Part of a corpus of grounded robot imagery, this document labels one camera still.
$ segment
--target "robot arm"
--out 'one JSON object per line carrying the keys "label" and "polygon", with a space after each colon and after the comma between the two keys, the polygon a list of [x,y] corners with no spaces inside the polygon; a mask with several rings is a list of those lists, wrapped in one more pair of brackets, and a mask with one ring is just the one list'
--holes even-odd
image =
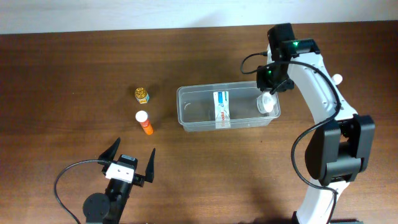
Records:
{"label": "robot arm", "polygon": [[[319,69],[333,83],[315,41],[296,40],[290,24],[276,25],[268,32],[268,38],[267,64],[277,61],[306,63]],[[338,199],[356,175],[366,169],[374,136],[373,120],[370,116],[358,116],[336,85],[328,85],[311,68],[297,64],[264,68],[257,72],[257,87],[263,91],[266,88],[285,91],[292,89],[295,83],[310,108],[315,124],[336,112],[337,102],[331,87],[335,89],[341,109],[332,122],[315,131],[305,153],[305,162],[312,177],[310,183],[336,190]],[[348,138],[347,142],[340,142],[341,135]],[[294,213],[293,222],[326,223],[332,212],[333,200],[331,191],[308,187],[303,204]]]}

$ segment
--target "white wall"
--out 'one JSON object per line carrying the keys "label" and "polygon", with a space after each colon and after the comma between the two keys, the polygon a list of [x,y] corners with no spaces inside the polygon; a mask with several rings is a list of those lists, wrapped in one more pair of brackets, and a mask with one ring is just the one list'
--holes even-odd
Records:
{"label": "white wall", "polygon": [[0,0],[0,34],[398,19],[398,0]]}

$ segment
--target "wooden table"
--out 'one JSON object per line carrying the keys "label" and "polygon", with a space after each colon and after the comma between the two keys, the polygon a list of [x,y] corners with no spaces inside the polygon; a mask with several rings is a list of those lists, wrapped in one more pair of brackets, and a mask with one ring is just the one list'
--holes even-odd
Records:
{"label": "wooden table", "polygon": [[[267,127],[186,133],[177,121],[180,86],[255,80],[241,60],[267,47],[272,26],[0,35],[0,222],[73,223],[53,196],[67,165],[96,159],[117,137],[119,154],[145,171],[156,147],[155,181],[131,192],[121,223],[264,223],[289,219],[307,186],[290,148],[313,124],[299,90],[279,95],[282,115]],[[398,22],[294,25],[314,38],[340,92],[376,135],[369,166],[343,193],[334,218],[398,219]],[[250,59],[245,68],[263,65]],[[133,91],[145,87],[140,105]],[[155,133],[134,115],[146,110]],[[304,150],[297,149],[305,172]],[[98,164],[76,167],[58,191],[81,221],[81,208],[108,180]]]}

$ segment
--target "orange bottle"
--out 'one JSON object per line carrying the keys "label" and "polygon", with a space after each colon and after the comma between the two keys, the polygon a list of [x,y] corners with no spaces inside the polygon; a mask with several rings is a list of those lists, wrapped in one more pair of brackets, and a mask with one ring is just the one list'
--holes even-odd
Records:
{"label": "orange bottle", "polygon": [[136,120],[141,124],[146,134],[151,135],[154,132],[148,120],[148,114],[145,111],[138,111],[136,113]]}

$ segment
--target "packet label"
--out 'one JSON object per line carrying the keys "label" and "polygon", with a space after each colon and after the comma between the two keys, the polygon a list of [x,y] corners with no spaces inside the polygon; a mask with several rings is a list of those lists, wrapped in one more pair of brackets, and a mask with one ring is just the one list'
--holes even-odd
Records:
{"label": "packet label", "polygon": [[228,91],[213,92],[216,129],[231,128]]}

